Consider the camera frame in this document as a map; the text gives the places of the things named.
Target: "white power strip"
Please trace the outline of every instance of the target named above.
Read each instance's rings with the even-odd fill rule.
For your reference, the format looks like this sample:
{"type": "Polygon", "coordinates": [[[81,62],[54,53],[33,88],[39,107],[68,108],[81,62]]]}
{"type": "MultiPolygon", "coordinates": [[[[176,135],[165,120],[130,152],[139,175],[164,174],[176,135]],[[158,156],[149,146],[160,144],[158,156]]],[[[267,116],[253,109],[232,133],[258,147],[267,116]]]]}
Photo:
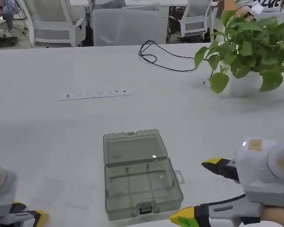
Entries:
{"type": "Polygon", "coordinates": [[[111,91],[97,91],[86,93],[60,93],[58,101],[76,100],[76,99],[88,99],[88,98],[106,98],[106,97],[118,97],[118,96],[131,96],[132,93],[127,90],[111,90],[111,91]]]}

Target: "person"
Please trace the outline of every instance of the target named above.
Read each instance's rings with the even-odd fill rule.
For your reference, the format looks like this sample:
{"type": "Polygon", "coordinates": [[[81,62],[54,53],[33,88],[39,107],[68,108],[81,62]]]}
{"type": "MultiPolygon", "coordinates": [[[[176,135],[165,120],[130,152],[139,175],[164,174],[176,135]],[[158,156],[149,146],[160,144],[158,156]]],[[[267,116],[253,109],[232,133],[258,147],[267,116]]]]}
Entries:
{"type": "Polygon", "coordinates": [[[259,19],[276,17],[279,22],[284,21],[284,0],[224,0],[224,10],[242,7],[239,12],[243,12],[247,9],[243,6],[251,6],[255,1],[264,7],[263,12],[258,16],[259,19]]]}
{"type": "Polygon", "coordinates": [[[17,13],[17,8],[14,0],[0,0],[0,17],[6,20],[8,31],[13,29],[13,19],[17,13]]]}

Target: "white pot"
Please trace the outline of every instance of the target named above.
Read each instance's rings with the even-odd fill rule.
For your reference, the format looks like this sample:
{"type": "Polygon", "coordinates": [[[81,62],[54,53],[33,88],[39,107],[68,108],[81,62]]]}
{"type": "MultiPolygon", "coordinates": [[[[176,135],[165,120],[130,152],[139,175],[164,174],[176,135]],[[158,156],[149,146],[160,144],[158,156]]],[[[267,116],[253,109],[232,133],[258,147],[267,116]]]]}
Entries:
{"type": "MultiPolygon", "coordinates": [[[[225,68],[225,74],[229,77],[229,82],[226,88],[218,94],[222,97],[240,98],[246,96],[252,96],[259,93],[262,85],[262,77],[258,72],[249,72],[245,77],[237,79],[232,75],[229,66],[223,64],[225,68]]],[[[220,66],[218,66],[215,72],[220,72],[220,66]]]]}

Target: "power cord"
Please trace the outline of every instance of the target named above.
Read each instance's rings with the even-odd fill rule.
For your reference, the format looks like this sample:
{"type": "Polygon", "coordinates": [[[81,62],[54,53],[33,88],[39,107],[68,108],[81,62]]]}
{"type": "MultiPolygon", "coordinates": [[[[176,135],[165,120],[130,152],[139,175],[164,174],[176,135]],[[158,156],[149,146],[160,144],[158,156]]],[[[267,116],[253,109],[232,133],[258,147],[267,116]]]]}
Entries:
{"type": "MultiPolygon", "coordinates": [[[[18,7],[16,6],[16,4],[15,4],[15,8],[16,8],[16,10],[17,10],[17,13],[18,13],[19,18],[21,18],[20,12],[19,12],[18,7]]],[[[32,49],[33,46],[31,45],[30,40],[29,40],[29,38],[27,37],[27,35],[26,35],[26,33],[25,33],[25,30],[26,30],[26,28],[27,28],[27,27],[26,27],[27,25],[26,25],[26,23],[23,21],[23,19],[20,19],[20,20],[21,20],[22,23],[24,24],[24,28],[23,28],[22,31],[21,31],[21,28],[20,28],[20,25],[18,24],[18,22],[13,19],[13,21],[18,25],[19,31],[21,32],[21,35],[20,35],[19,40],[21,41],[22,35],[24,35],[25,38],[28,40],[29,45],[30,45],[30,47],[31,47],[31,49],[32,49]]]]}
{"type": "Polygon", "coordinates": [[[142,57],[146,62],[148,62],[148,63],[150,63],[152,65],[158,66],[160,68],[167,69],[167,70],[170,70],[170,71],[175,71],[175,72],[192,72],[192,71],[194,71],[194,70],[196,70],[198,68],[198,66],[197,66],[197,67],[195,67],[195,68],[193,68],[191,70],[176,70],[176,69],[171,69],[171,68],[168,68],[168,67],[165,67],[165,66],[162,66],[162,65],[158,65],[158,64],[156,64],[156,61],[158,60],[156,55],[154,55],[154,54],[144,54],[144,52],[148,48],[150,48],[152,45],[155,45],[155,46],[159,47],[161,50],[165,51],[166,53],[168,53],[168,54],[170,54],[172,56],[178,57],[178,58],[195,59],[194,57],[180,56],[180,55],[176,55],[176,54],[173,54],[171,52],[168,52],[167,50],[165,50],[164,48],[162,48],[158,44],[156,44],[155,41],[148,40],[140,47],[140,50],[139,50],[139,53],[138,53],[138,55],[140,57],[142,57]]]}
{"type": "Polygon", "coordinates": [[[252,6],[250,6],[250,5],[243,5],[243,6],[240,6],[239,8],[237,8],[236,9],[236,11],[235,11],[235,13],[233,14],[233,16],[232,17],[235,17],[236,16],[236,14],[237,14],[237,12],[240,10],[240,9],[242,9],[243,7],[245,7],[245,6],[248,6],[249,8],[251,8],[252,6]]]}

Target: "white robotic arm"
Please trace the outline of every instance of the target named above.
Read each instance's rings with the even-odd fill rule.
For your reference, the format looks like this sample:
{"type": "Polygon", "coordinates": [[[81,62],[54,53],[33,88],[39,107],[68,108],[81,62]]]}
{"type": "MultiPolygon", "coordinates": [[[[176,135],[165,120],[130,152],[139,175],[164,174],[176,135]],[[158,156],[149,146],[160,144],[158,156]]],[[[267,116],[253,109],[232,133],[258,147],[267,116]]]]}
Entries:
{"type": "Polygon", "coordinates": [[[34,220],[34,216],[27,212],[9,214],[16,195],[17,183],[17,174],[0,166],[0,224],[9,225],[34,220]]]}

